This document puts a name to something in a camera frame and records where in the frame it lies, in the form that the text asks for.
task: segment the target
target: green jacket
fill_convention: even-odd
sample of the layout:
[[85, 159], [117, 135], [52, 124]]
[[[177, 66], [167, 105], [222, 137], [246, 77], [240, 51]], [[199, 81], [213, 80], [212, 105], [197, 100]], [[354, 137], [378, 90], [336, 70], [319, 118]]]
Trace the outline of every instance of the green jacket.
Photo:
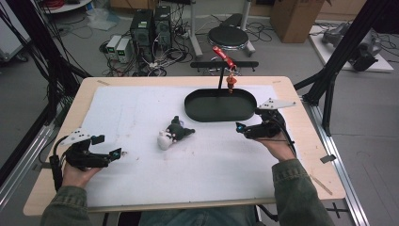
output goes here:
[[[334, 225], [297, 159], [278, 163], [272, 170], [280, 225]], [[85, 189], [61, 187], [45, 209], [40, 225], [91, 225]]]

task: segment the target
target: metal frame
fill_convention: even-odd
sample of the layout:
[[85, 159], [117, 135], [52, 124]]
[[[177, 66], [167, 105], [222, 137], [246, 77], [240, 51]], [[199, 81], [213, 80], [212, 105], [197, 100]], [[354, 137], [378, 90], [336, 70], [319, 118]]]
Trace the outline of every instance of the metal frame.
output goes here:
[[316, 131], [319, 133], [319, 137], [323, 142], [323, 145], [326, 148], [328, 154], [334, 154], [337, 158], [332, 161], [332, 165], [340, 176], [341, 182], [343, 183], [343, 187], [346, 192], [345, 201], [348, 205], [349, 212], [352, 216], [356, 225], [359, 226], [368, 226], [369, 221], [363, 211], [363, 208], [360, 204], [358, 195], [356, 194], [355, 188], [352, 186], [349, 175], [346, 172], [345, 166], [343, 165], [343, 161], [340, 157], [340, 154], [335, 146], [334, 140], [330, 135], [326, 133], [323, 128], [322, 120], [323, 114], [318, 106], [309, 105], [309, 109], [311, 111], [311, 115], [314, 119], [314, 127]]
[[33, 139], [31, 145], [24, 153], [14, 170], [0, 188], [0, 212], [4, 209], [11, 196], [14, 194], [18, 185], [25, 175], [31, 170], [33, 163], [40, 154], [41, 149], [47, 143], [49, 137], [54, 132], [55, 125], [44, 125]]
[[311, 105], [318, 105], [320, 98], [324, 93], [326, 94], [322, 125], [329, 136], [331, 136], [329, 121], [331, 118], [335, 79], [343, 68], [343, 65], [356, 51], [363, 38], [379, 19], [390, 1], [366, 1], [358, 16], [345, 33], [345, 36], [332, 53], [326, 66], [319, 73], [294, 85], [294, 88], [299, 90], [313, 83], [309, 92], [303, 95], [304, 101], [311, 103]]

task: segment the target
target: stool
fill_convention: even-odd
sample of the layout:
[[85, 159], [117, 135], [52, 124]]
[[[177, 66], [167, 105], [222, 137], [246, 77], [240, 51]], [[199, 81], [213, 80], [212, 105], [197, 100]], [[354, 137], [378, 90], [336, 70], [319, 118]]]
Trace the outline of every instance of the stool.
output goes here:
[[234, 26], [217, 26], [209, 31], [208, 41], [223, 50], [240, 50], [247, 46], [248, 35]]

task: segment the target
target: wire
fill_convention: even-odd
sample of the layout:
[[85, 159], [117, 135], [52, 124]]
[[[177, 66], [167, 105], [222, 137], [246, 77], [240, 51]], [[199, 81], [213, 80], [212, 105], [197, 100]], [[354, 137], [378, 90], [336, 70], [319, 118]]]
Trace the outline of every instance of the wire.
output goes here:
[[201, 31], [201, 30], [203, 29], [203, 27], [205, 27], [207, 24], [210, 24], [210, 23], [216, 23], [216, 21], [209, 21], [209, 22], [203, 24], [202, 27], [200, 27], [199, 29], [197, 29], [197, 30], [195, 31], [195, 34], [197, 35], [197, 32]]
[[381, 48], [384, 51], [399, 57], [399, 48], [394, 42], [391, 41], [392, 37], [398, 38], [397, 36], [390, 34], [378, 34], [376, 32], [374, 32], [373, 35], [377, 36], [381, 40]]
[[[90, 34], [87, 37], [83, 37], [83, 36], [77, 35], [76, 33], [73, 32], [75, 30], [79, 30], [79, 29], [82, 29], [82, 28], [88, 28]], [[59, 37], [64, 37], [64, 36], [67, 36], [68, 34], [73, 34], [74, 36], [76, 36], [76, 37], [78, 37], [80, 39], [86, 40], [86, 39], [90, 39], [93, 36], [93, 30], [88, 25], [83, 25], [83, 26], [76, 27], [76, 28], [74, 28], [73, 25], [69, 25], [69, 26], [61, 26], [58, 29], [58, 34], [59, 34]], [[57, 39], [57, 35], [54, 35], [52, 38], [53, 39]]]
[[270, 213], [269, 210], [266, 209], [266, 207], [264, 207], [263, 205], [258, 205], [258, 207], [271, 219], [273, 219], [274, 221], [278, 222], [279, 221], [279, 216], [278, 215], [274, 215], [272, 213]]
[[76, 22], [70, 22], [70, 23], [59, 23], [59, 24], [62, 24], [62, 25], [78, 24], [78, 23], [80, 23], [80, 22], [83, 22], [83, 21], [84, 21], [86, 18], [87, 18], [87, 17], [83, 17], [81, 20], [79, 20], [79, 21], [76, 21]]
[[59, 143], [61, 143], [64, 139], [66, 139], [68, 136], [65, 136], [61, 139], [59, 139], [56, 144], [54, 145], [54, 149], [53, 149], [53, 155], [56, 155], [56, 149], [58, 148]]
[[264, 138], [264, 137], [256, 138], [256, 139], [258, 139], [258, 140], [276, 141], [276, 142], [287, 142], [287, 140], [285, 140], [285, 139], [272, 139], [272, 138]]
[[265, 116], [267, 117], [267, 119], [270, 122], [275, 123], [281, 129], [281, 132], [284, 134], [284, 136], [286, 138], [286, 141], [288, 142], [288, 145], [291, 148], [291, 151], [293, 152], [294, 156], [296, 157], [296, 149], [295, 149], [295, 146], [294, 146], [294, 142], [291, 140], [291, 137], [288, 134], [288, 131], [287, 131], [286, 127], [284, 125], [280, 124], [279, 121], [277, 119], [275, 119], [274, 117], [269, 117], [267, 115], [265, 115]]
[[266, 26], [262, 23], [259, 22], [254, 22], [254, 23], [249, 23], [247, 25], [247, 33], [255, 36], [256, 40], [251, 40], [251, 41], [257, 41], [257, 40], [261, 40], [261, 41], [272, 41], [273, 38], [266, 33], [266, 31], [272, 31], [273, 28], [271, 26]]
[[314, 23], [313, 25], [319, 26], [321, 30], [319, 32], [310, 33], [309, 35], [311, 36], [318, 36], [324, 34], [326, 31], [329, 31], [333, 28], [337, 28], [339, 26], [339, 24], [331, 24], [331, 23]]
[[109, 217], [109, 213], [105, 213], [104, 218], [103, 218], [103, 226], [106, 226], [106, 224], [108, 222], [108, 217]]
[[56, 137], [53, 137], [50, 141], [48, 141], [48, 142], [46, 143], [46, 145], [44, 145], [44, 146], [41, 148], [41, 150], [40, 150], [40, 152], [39, 152], [39, 154], [38, 154], [38, 159], [39, 159], [39, 162], [41, 162], [41, 164], [44, 163], [44, 161], [41, 160], [41, 154], [43, 153], [44, 149], [46, 149], [51, 143], [54, 142], [55, 139], [56, 139]]

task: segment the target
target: black cable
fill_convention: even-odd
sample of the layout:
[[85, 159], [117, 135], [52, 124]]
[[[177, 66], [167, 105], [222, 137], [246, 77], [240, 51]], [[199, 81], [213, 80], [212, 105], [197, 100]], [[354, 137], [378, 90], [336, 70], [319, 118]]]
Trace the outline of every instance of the black cable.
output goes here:
[[59, 140], [56, 142], [56, 144], [54, 145], [54, 148], [53, 148], [53, 155], [56, 155], [56, 149], [58, 148], [59, 143], [61, 143], [61, 142], [62, 142], [64, 139], [66, 139], [67, 137], [68, 137], [68, 136], [65, 136], [65, 137], [59, 139]]
[[272, 139], [272, 138], [264, 138], [264, 137], [256, 138], [256, 139], [258, 139], [258, 140], [267, 140], [267, 141], [276, 141], [276, 142], [287, 142], [287, 140], [285, 140], [285, 139]]
[[164, 68], [153, 69], [148, 73], [148, 76], [167, 76], [167, 71]]
[[274, 117], [267, 117], [268, 120], [272, 121], [273, 123], [275, 123], [280, 129], [281, 132], [284, 134], [285, 138], [287, 139], [288, 145], [291, 148], [291, 151], [293, 152], [294, 156], [296, 157], [296, 149], [294, 146], [294, 142], [291, 140], [290, 135], [288, 134], [287, 128], [280, 124], [278, 120], [276, 120]]
[[278, 222], [279, 221], [279, 216], [278, 215], [274, 215], [272, 213], [270, 213], [269, 210], [266, 209], [266, 207], [264, 207], [263, 205], [259, 204], [258, 205], [259, 208], [261, 208], [261, 210], [271, 219], [273, 219], [274, 221]]
[[44, 149], [46, 149], [51, 143], [54, 142], [55, 139], [56, 139], [56, 137], [53, 137], [50, 141], [48, 141], [48, 142], [46, 143], [46, 145], [43, 146], [43, 148], [41, 148], [41, 150], [40, 150], [40, 152], [39, 152], [39, 155], [38, 155], [38, 159], [39, 159], [39, 161], [41, 162], [41, 164], [44, 163], [44, 161], [41, 160], [41, 154], [43, 153]]
[[[174, 53], [180, 53], [180, 56], [174, 57], [173, 56]], [[170, 49], [166, 50], [165, 54], [167, 55], [167, 57], [169, 59], [171, 59], [172, 61], [176, 61], [176, 62], [183, 61], [188, 55], [188, 53], [186, 51], [182, 51], [180, 49], [175, 49], [175, 48], [170, 48]]]
[[28, 52], [28, 54], [31, 55], [36, 66], [38, 67], [38, 69], [40, 71], [40, 74], [44, 77], [44, 79], [46, 79], [48, 81], [49, 76], [48, 76], [47, 72], [42, 68], [42, 65], [40, 64], [40, 60], [41, 60], [41, 63], [44, 63], [44, 61], [41, 58], [37, 59], [37, 56], [39, 56], [40, 54], [38, 52], [34, 51], [32, 46], [28, 44], [27, 40], [13, 26], [12, 22], [9, 20], [9, 17], [8, 17], [6, 11], [3, 12], [3, 10], [0, 10], [0, 17], [3, 19], [5, 24], [10, 28], [10, 30], [14, 33], [14, 35], [17, 37], [17, 39], [20, 41], [20, 43], [23, 45], [23, 47], [25, 47], [25, 50]]
[[[71, 57], [71, 58], [73, 59], [73, 61], [78, 65], [78, 67], [80, 68], [80, 70], [82, 70], [86, 75], [91, 76], [91, 75], [89, 75], [89, 73], [76, 61], [76, 59], [72, 56], [72, 54], [67, 50], [67, 48], [65, 47], [65, 45], [64, 45], [64, 43], [63, 43], [63, 41], [62, 41], [62, 39], [61, 39], [61, 36], [60, 36], [60, 34], [59, 34], [59, 29], [57, 28], [56, 24], [55, 24], [54, 22], [50, 22], [49, 24], [46, 24], [46, 23], [44, 23], [44, 24], [46, 25], [46, 27], [48, 28], [48, 30], [51, 31], [51, 32], [53, 33], [53, 35], [56, 37], [56, 39], [57, 39], [58, 42], [60, 43], [60, 45], [61, 45], [61, 47], [62, 47], [62, 50], [63, 50], [64, 53], [65, 53], [65, 58], [66, 58], [67, 62], [68, 62], [69, 64], [71, 64], [71, 63], [70, 63], [70, 60], [69, 60], [69, 57]], [[71, 72], [71, 71], [68, 71], [68, 73], [70, 73], [70, 74], [72, 74], [72, 75], [74, 76], [75, 81], [73, 81], [73, 83], [74, 83], [74, 82], [78, 83], [78, 82], [77, 82], [77, 77], [76, 77], [75, 73], [73, 73], [73, 72]]]
[[63, 25], [70, 25], [70, 24], [78, 24], [80, 22], [83, 22], [86, 19], [86, 17], [83, 17], [81, 20], [76, 21], [76, 22], [70, 22], [70, 23], [59, 23], [59, 24], [63, 24]]
[[[259, 23], [259, 22], [253, 22], [253, 23], [250, 23], [250, 24], [247, 25], [247, 31], [246, 32], [248, 34], [253, 35], [253, 36], [256, 37], [256, 40], [251, 40], [251, 41], [261, 40], [261, 41], [269, 42], [269, 41], [272, 41], [273, 38], [269, 34], [265, 33], [265, 31], [268, 31], [268, 30], [271, 31], [271, 30], [273, 30], [273, 28], [272, 27], [267, 27], [267, 26], [265, 26], [265, 25], [263, 25], [262, 23]], [[267, 40], [263, 39], [262, 38], [262, 34], [267, 36], [268, 39]]]
[[224, 22], [224, 21], [220, 20], [218, 17], [216, 17], [215, 15], [212, 15], [212, 14], [211, 14], [211, 16], [212, 16], [213, 18], [217, 19], [217, 20], [219, 21], [220, 24]]
[[392, 55], [394, 55], [396, 57], [399, 57], [399, 48], [394, 42], [391, 41], [391, 36], [393, 36], [395, 38], [398, 38], [398, 37], [396, 37], [394, 35], [388, 35], [388, 34], [380, 35], [380, 34], [378, 34], [376, 32], [374, 33], [374, 35], [377, 38], [381, 39], [381, 48], [384, 51], [386, 51], [386, 52], [388, 52], [388, 53], [390, 53], [390, 54], [392, 54]]
[[[85, 28], [85, 27], [88, 27], [88, 29], [90, 30], [90, 34], [87, 37], [82, 37], [82, 36], [79, 36], [79, 35], [73, 33], [73, 31], [78, 30], [78, 29], [82, 29], [82, 28]], [[81, 26], [81, 27], [77, 27], [77, 28], [72, 29], [70, 31], [70, 33], [73, 34], [74, 36], [80, 38], [80, 39], [86, 40], [86, 39], [90, 39], [93, 36], [93, 29], [91, 29], [90, 26], [85, 25], [85, 26]]]
[[103, 226], [106, 226], [106, 224], [108, 223], [108, 217], [109, 217], [109, 213], [105, 213], [104, 219], [103, 219]]

